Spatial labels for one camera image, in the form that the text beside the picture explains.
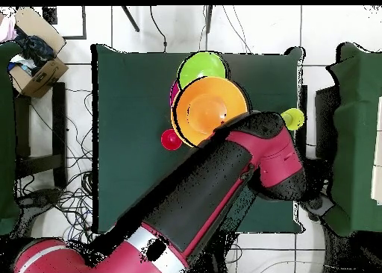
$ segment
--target table leg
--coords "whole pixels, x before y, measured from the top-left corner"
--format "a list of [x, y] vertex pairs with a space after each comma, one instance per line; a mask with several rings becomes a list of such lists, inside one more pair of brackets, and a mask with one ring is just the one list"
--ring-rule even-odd
[[128, 8], [126, 6], [122, 6], [122, 9], [124, 10], [125, 14], [128, 16], [128, 19], [130, 20], [131, 24], [133, 25], [135, 31], [139, 32], [140, 28], [134, 21], [133, 17], [131, 16], [130, 12], [128, 11]]

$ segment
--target pink bowl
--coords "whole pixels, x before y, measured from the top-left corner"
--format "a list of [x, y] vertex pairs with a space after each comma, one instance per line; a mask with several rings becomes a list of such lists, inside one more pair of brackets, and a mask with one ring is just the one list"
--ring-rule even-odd
[[178, 86], [178, 82], [175, 80], [174, 83], [171, 85], [171, 89], [170, 89], [170, 106], [172, 106], [172, 103], [174, 102], [174, 98], [178, 94], [178, 92], [179, 92], [179, 86]]

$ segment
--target cable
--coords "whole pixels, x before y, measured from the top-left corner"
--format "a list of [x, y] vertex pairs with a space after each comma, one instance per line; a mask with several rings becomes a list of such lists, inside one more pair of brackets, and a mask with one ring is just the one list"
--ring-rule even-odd
[[85, 96], [85, 99], [84, 99], [84, 105], [85, 105], [85, 108], [87, 109], [87, 111], [89, 112], [89, 114], [93, 117], [92, 112], [89, 111], [89, 109], [87, 108], [87, 103], [86, 103], [87, 97], [88, 97], [89, 95], [92, 95], [92, 93], [89, 93], [87, 96]]
[[270, 269], [271, 267], [273, 266], [276, 266], [277, 264], [281, 264], [281, 263], [310, 263], [310, 264], [316, 264], [316, 265], [319, 265], [319, 266], [326, 266], [328, 268], [331, 268], [331, 269], [338, 269], [338, 270], [357, 270], [356, 268], [340, 268], [340, 267], [337, 267], [337, 266], [328, 266], [324, 263], [315, 263], [313, 261], [298, 261], [298, 260], [287, 260], [287, 261], [280, 261], [279, 263], [273, 263], [272, 265], [270, 265], [269, 267], [265, 268], [264, 270], [262, 270], [262, 272], [260, 273], [264, 273], [266, 270]]
[[[92, 115], [91, 112], [89, 111], [89, 109], [86, 106], [86, 99], [90, 95], [91, 95], [91, 93], [88, 94], [85, 97], [85, 99], [84, 99], [84, 106], [87, 109], [87, 111], [89, 112], [89, 114]], [[72, 153], [72, 155], [74, 157], [75, 155], [74, 155], [73, 151], [69, 148], [69, 146], [53, 131], [53, 129], [48, 125], [48, 123], [37, 112], [37, 110], [34, 107], [34, 105], [31, 104], [31, 106], [34, 109], [34, 111], [36, 112], [36, 114], [43, 121], [43, 123], [52, 131], [53, 134], [55, 134], [57, 136], [57, 138], [59, 140], [61, 140], [61, 142], [63, 142], [65, 144], [65, 146], [69, 149], [69, 151]], [[90, 158], [88, 158], [87, 154], [92, 152], [92, 151], [85, 152], [85, 150], [84, 150], [84, 140], [87, 137], [87, 135], [90, 133], [92, 128], [90, 128], [90, 130], [87, 132], [87, 134], [83, 138], [82, 142], [80, 143], [79, 140], [78, 140], [78, 129], [77, 129], [76, 124], [69, 117], [66, 117], [66, 118], [70, 122], [72, 122], [72, 124], [75, 126], [75, 129], [76, 129], [76, 141], [81, 146], [81, 150], [83, 151], [84, 156], [86, 156], [87, 159], [90, 159]], [[66, 217], [66, 220], [70, 224], [70, 226], [69, 226], [69, 234], [68, 234], [68, 237], [70, 239], [75, 239], [76, 237], [78, 237], [78, 238], [80, 238], [81, 241], [83, 241], [82, 240], [82, 236], [85, 235], [85, 237], [87, 239], [87, 242], [91, 242], [93, 240], [93, 232], [89, 233], [89, 230], [91, 230], [91, 227], [90, 227], [90, 225], [89, 225], [89, 223], [87, 221], [87, 216], [88, 215], [92, 215], [93, 208], [85, 201], [85, 199], [89, 198], [90, 200], [92, 200], [91, 188], [92, 188], [92, 185], [93, 185], [93, 176], [92, 176], [93, 173], [92, 172], [82, 172], [81, 168], [80, 168], [80, 166], [78, 164], [78, 159], [76, 159], [75, 163], [72, 166], [74, 166], [75, 164], [78, 165], [78, 169], [80, 170], [80, 173], [77, 174], [77, 175], [74, 175], [68, 181], [68, 183], [66, 185], [66, 188], [73, 182], [73, 180], [75, 180], [78, 177], [81, 177], [81, 186], [82, 186], [83, 189], [82, 188], [78, 188], [75, 192], [70, 192], [70, 191], [65, 190], [61, 194], [60, 199], [59, 199], [57, 205], [52, 205], [52, 206], [54, 208], [58, 209], [60, 212], [62, 212], [63, 215]], [[20, 181], [20, 188], [18, 190], [19, 190], [19, 193], [20, 193], [21, 196], [26, 195], [26, 192], [31, 192], [30, 190], [26, 189], [26, 187], [29, 184], [31, 184], [34, 181], [34, 179], [35, 179], [35, 177], [34, 177], [34, 175], [32, 175], [32, 180], [29, 183], [27, 183], [26, 185], [24, 185], [24, 187], [22, 189], [21, 189], [21, 181]], [[70, 199], [73, 200], [72, 203], [70, 204], [70, 206], [69, 207], [64, 207], [63, 204], [68, 202]], [[74, 204], [75, 199], [78, 199], [78, 203], [77, 203], [76, 207], [73, 207], [72, 205]], [[75, 214], [75, 221], [74, 221], [74, 223], [69, 218], [69, 214], [70, 213]], [[75, 235], [75, 236], [73, 236], [73, 233], [75, 232], [75, 230], [80, 231], [80, 233]]]
[[235, 27], [232, 25], [232, 23], [231, 23], [231, 21], [230, 21], [228, 15], [227, 15], [227, 12], [225, 11], [224, 5], [222, 5], [222, 6], [223, 6], [224, 13], [225, 13], [225, 15], [227, 16], [227, 19], [228, 19], [229, 23], [231, 24], [231, 27], [233, 28], [233, 30], [235, 31], [235, 33], [237, 34], [237, 36], [239, 36], [239, 38], [240, 38], [240, 39], [242, 40], [242, 42], [245, 44], [245, 46], [248, 48], [249, 52], [252, 54], [252, 51], [251, 51], [251, 49], [248, 47], [247, 43], [243, 40], [243, 38], [242, 38], [242, 37], [239, 35], [239, 33], [236, 31]]
[[206, 6], [203, 6], [203, 16], [204, 16], [204, 26], [203, 26], [203, 28], [201, 29], [201, 34], [200, 34], [200, 39], [199, 39], [199, 50], [198, 51], [200, 51], [200, 43], [201, 43], [201, 38], [203, 37], [203, 31], [204, 31], [204, 29], [206, 28], [206, 14], [204, 13], [204, 11], [205, 11], [205, 9], [206, 9]]
[[203, 26], [203, 28], [201, 29], [200, 40], [199, 40], [199, 50], [198, 51], [200, 51], [201, 38], [203, 37], [203, 31], [204, 31], [205, 28], [206, 28], [206, 25]]
[[167, 46], [166, 36], [164, 36], [163, 33], [160, 31], [160, 29], [159, 29], [157, 23], [155, 22], [154, 17], [152, 16], [152, 6], [151, 6], [151, 5], [150, 5], [150, 15], [151, 15], [151, 19], [152, 19], [152, 21], [154, 22], [155, 26], [157, 27], [157, 30], [160, 32], [160, 34], [161, 34], [161, 35], [163, 36], [163, 38], [164, 38], [164, 42], [163, 42], [164, 50], [163, 50], [163, 52], [166, 52], [166, 46]]
[[32, 180], [30, 182], [28, 182], [26, 185], [24, 185], [24, 187], [22, 188], [22, 194], [25, 195], [25, 189], [26, 187], [29, 185], [29, 184], [32, 184], [34, 182], [34, 175], [31, 175], [32, 177]]
[[[236, 10], [235, 10], [235, 6], [232, 5], [232, 7], [234, 8], [234, 12], [235, 12], [237, 21], [239, 22], [240, 28], [242, 29], [242, 23], [240, 22], [239, 17], [237, 17], [237, 13], [236, 13]], [[244, 29], [242, 29], [242, 35], [244, 36], [244, 42], [246, 42], [247, 40], [245, 39]]]
[[240, 247], [238, 244], [233, 244], [233, 245], [235, 245], [235, 246], [237, 247], [237, 249], [240, 250], [240, 255], [239, 255], [238, 258], [236, 258], [236, 259], [233, 260], [233, 261], [226, 261], [226, 262], [225, 262], [226, 264], [236, 263], [236, 262], [239, 261], [239, 259], [242, 257], [242, 249], [241, 249], [241, 247]]

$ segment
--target table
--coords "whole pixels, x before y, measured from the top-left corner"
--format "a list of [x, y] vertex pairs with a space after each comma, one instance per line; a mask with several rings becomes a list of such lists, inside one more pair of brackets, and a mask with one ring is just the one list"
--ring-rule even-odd
[[[160, 144], [160, 135], [172, 127], [169, 90], [189, 54], [124, 54], [102, 45], [93, 47], [92, 53], [98, 65], [93, 67], [93, 82], [98, 83], [98, 133], [93, 139], [98, 137], [99, 145], [93, 229], [102, 233], [189, 150], [182, 145], [177, 151], [167, 151]], [[231, 79], [245, 89], [253, 108], [279, 113], [297, 105], [301, 56], [300, 48], [291, 48], [285, 55], [222, 55], [230, 66]], [[301, 231], [293, 220], [291, 201], [257, 199], [251, 204], [253, 197], [245, 188], [238, 198], [240, 205], [230, 211], [245, 217], [239, 231]]]

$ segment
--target black frame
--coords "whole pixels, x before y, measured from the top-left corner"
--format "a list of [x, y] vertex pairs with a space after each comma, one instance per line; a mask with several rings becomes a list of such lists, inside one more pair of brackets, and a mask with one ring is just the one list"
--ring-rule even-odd
[[87, 38], [87, 15], [82, 5], [82, 36], [63, 36], [65, 40], [85, 40]]
[[16, 114], [16, 178], [21, 179], [39, 172], [53, 170], [54, 185], [61, 189], [67, 186], [66, 168], [66, 89], [65, 83], [58, 82], [53, 86], [51, 107], [52, 155], [29, 157], [29, 110], [31, 98], [25, 95], [15, 97]]

